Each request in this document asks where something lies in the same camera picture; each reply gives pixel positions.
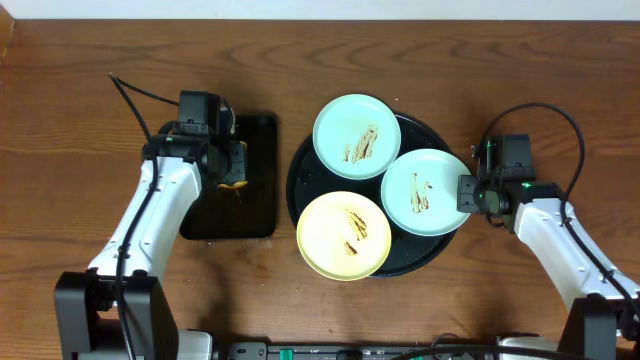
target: green clip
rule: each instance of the green clip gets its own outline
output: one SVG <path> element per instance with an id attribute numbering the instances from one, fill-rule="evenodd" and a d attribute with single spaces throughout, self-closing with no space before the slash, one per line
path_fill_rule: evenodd
<path id="1" fill-rule="evenodd" d="M 293 350 L 280 349 L 280 360 L 293 360 Z"/>

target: black round tray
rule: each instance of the black round tray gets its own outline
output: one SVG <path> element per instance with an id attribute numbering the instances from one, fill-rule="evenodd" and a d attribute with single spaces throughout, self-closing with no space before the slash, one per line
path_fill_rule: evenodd
<path id="1" fill-rule="evenodd" d="M 408 115 L 395 114 L 402 135 L 398 156 L 427 148 L 451 153 L 449 146 L 430 127 Z M 316 155 L 309 135 L 293 157 L 287 176 L 287 207 L 293 225 L 298 225 L 302 211 L 311 201 L 333 191 L 351 191 L 366 196 L 384 211 L 380 199 L 383 176 L 384 173 L 355 181 L 335 175 Z M 387 219 L 391 226 L 391 251 L 380 269 L 371 275 L 375 277 L 398 276 L 419 269 L 440 254 L 456 233 L 454 230 L 440 236 L 419 236 L 401 229 L 388 216 Z"/>

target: white wall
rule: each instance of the white wall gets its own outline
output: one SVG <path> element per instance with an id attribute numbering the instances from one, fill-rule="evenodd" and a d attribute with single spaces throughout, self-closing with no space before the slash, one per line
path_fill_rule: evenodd
<path id="1" fill-rule="evenodd" d="M 15 19 L 640 20 L 640 0 L 0 0 Z"/>

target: wooden table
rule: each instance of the wooden table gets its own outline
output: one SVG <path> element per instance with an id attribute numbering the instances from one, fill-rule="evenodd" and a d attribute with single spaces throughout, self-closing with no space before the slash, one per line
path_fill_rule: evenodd
<path id="1" fill-rule="evenodd" d="M 280 119 L 277 230 L 215 244 L 178 239 L 164 289 L 180 328 L 222 340 L 429 344 L 453 332 L 558 340 L 567 311 L 531 251 L 472 217 L 428 266 L 340 283 L 298 252 L 286 172 L 318 111 L 370 93 L 469 147 L 528 101 L 572 113 L 587 163 L 572 203 L 604 252 L 640 281 L 640 26 L 625 23 L 19 21 L 0 75 L 0 353 L 59 358 L 53 287 L 82 271 L 135 190 L 142 132 L 106 74 L 177 99 L 225 96 Z M 134 95 L 150 128 L 171 105 Z M 497 131 L 532 136 L 539 178 L 566 186 L 570 127 L 543 110 Z"/>

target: brown food scrap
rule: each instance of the brown food scrap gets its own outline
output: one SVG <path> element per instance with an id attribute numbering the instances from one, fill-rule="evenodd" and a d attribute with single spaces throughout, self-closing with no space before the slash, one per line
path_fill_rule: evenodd
<path id="1" fill-rule="evenodd" d="M 367 224 L 356 213 L 347 210 L 347 220 L 351 229 L 356 234 L 358 241 L 364 240 L 367 237 Z"/>
<path id="2" fill-rule="evenodd" d="M 422 210 L 429 209 L 429 199 L 427 199 L 426 189 L 430 188 L 429 182 L 424 184 L 424 189 L 418 188 L 418 174 L 411 174 L 411 206 L 415 214 L 422 212 Z"/>
<path id="3" fill-rule="evenodd" d="M 373 146 L 378 139 L 378 127 L 369 125 L 365 133 L 360 137 L 351 157 L 351 162 L 356 163 L 373 155 Z"/>
<path id="4" fill-rule="evenodd" d="M 344 242 L 344 247 L 347 249 L 347 254 L 349 254 L 349 256 L 354 256 L 358 254 L 356 249 L 354 249 L 353 246 L 351 246 L 351 244 L 349 244 L 348 241 Z"/>
<path id="5" fill-rule="evenodd" d="M 349 153 L 351 152 L 351 145 L 347 144 L 347 146 L 344 147 L 344 156 L 342 158 L 342 160 L 344 160 L 345 162 L 349 162 Z"/>

